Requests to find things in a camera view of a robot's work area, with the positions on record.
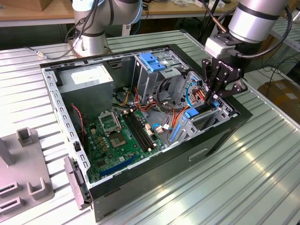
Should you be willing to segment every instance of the yellow wire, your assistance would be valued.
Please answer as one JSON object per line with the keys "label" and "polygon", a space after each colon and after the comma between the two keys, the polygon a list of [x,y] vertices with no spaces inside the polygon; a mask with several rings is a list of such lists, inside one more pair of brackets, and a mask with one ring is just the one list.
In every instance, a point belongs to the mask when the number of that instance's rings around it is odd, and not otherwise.
{"label": "yellow wire", "polygon": [[128,101],[128,96],[129,96],[129,91],[128,91],[127,94],[126,94],[126,98],[125,98],[124,102],[123,102],[120,106],[126,105],[126,103],[127,103],[127,101]]}

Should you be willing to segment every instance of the wooden table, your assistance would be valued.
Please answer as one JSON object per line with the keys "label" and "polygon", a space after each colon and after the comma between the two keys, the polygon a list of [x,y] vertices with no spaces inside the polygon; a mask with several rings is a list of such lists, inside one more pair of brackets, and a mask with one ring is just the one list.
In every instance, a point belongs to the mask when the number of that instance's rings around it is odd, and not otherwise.
{"label": "wooden table", "polygon": [[[216,15],[227,12],[237,5],[237,0],[227,4],[224,8],[217,8]],[[149,15],[143,11],[141,19],[201,17],[205,14],[205,8],[195,4],[178,6],[173,2],[152,2],[149,4]],[[74,23],[74,12],[70,0],[53,0],[43,11],[5,6],[0,9],[0,27],[32,26],[47,24]]]}

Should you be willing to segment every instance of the blue cable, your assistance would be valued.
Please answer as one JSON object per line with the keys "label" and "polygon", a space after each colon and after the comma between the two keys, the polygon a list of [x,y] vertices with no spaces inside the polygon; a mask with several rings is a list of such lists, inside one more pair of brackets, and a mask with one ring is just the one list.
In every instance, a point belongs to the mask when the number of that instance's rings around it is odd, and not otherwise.
{"label": "blue cable", "polygon": [[156,123],[156,124],[153,124],[152,126],[152,130],[154,130],[154,127],[157,127],[157,126],[160,126],[160,124]]}
{"label": "blue cable", "polygon": [[138,28],[136,29],[136,31],[135,31],[134,34],[136,34],[136,33],[139,31],[140,26],[141,26],[141,19],[139,20],[139,26],[138,26]]}
{"label": "blue cable", "polygon": [[188,103],[188,105],[189,105],[191,108],[193,108],[193,105],[192,105],[192,103],[191,103],[191,102],[189,101],[189,99],[188,99],[188,89],[189,89],[190,86],[192,86],[192,85],[197,85],[197,83],[194,82],[194,83],[189,84],[189,85],[187,86],[187,90],[186,90],[186,99],[187,99],[187,103]]}

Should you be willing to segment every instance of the white label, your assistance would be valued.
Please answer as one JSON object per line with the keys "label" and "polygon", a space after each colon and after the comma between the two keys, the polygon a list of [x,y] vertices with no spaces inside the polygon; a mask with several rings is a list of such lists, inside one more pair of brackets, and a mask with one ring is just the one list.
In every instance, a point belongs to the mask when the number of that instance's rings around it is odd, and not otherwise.
{"label": "white label", "polygon": [[75,84],[81,84],[95,80],[99,80],[101,83],[106,83],[113,80],[105,67],[102,65],[96,68],[72,73],[71,77]]}
{"label": "white label", "polygon": [[286,89],[286,86],[283,83],[276,83],[275,84],[279,89]]}
{"label": "white label", "polygon": [[287,95],[290,99],[298,99],[297,96],[295,96],[293,93],[286,93],[286,95]]}

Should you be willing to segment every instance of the blue pci slot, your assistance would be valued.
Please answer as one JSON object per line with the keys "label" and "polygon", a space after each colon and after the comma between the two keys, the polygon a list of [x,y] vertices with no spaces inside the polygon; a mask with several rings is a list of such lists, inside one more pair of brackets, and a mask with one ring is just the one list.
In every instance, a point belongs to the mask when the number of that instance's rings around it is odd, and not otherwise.
{"label": "blue pci slot", "polygon": [[175,136],[177,135],[180,127],[181,127],[181,124],[178,124],[177,127],[176,127],[176,129],[175,129],[175,131],[174,131],[174,134],[172,135],[172,137],[170,139],[171,142],[173,142],[173,140],[174,140]]}
{"label": "blue pci slot", "polygon": [[101,172],[101,173],[100,173],[100,177],[105,176],[105,175],[108,175],[108,174],[110,174],[110,173],[113,173],[113,172],[115,172],[115,171],[117,171],[117,170],[119,170],[119,169],[121,169],[121,168],[123,168],[123,167],[125,167],[125,166],[127,166],[127,165],[129,165],[129,164],[131,164],[135,158],[136,158],[136,156],[133,156],[133,157],[131,157],[130,159],[128,159],[128,160],[126,160],[126,161],[124,161],[124,162],[122,162],[122,163],[120,163],[120,164],[118,164],[118,165],[115,165],[115,166],[112,167],[112,168],[109,168],[109,169],[107,169],[107,170]]}

